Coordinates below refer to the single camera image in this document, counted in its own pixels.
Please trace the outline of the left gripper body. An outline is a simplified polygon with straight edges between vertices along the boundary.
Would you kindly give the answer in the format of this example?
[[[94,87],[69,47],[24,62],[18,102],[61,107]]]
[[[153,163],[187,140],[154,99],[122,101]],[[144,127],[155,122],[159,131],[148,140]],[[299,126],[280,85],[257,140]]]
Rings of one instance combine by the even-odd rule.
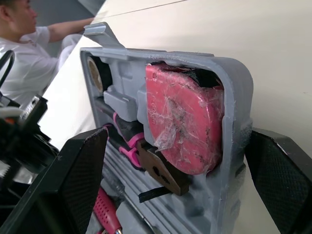
[[[39,174],[58,155],[59,150],[38,125],[47,102],[36,95],[23,110],[17,102],[0,96],[0,160],[8,166],[1,176],[4,181],[12,181],[21,168]]]

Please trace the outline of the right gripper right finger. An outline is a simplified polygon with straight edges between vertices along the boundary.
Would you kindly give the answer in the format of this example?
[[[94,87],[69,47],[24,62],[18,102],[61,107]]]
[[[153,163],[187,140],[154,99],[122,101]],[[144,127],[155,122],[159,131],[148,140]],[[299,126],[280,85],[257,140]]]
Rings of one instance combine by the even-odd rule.
[[[245,157],[254,186],[282,234],[312,232],[312,159],[290,137],[253,128]]]

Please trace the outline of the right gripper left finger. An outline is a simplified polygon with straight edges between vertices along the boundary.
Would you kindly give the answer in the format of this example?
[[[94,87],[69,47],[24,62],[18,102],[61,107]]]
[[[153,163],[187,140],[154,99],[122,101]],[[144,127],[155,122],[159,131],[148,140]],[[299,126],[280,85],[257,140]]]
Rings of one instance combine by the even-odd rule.
[[[0,198],[2,234],[84,234],[101,182],[108,133],[98,128],[67,140],[32,184],[13,182]]]

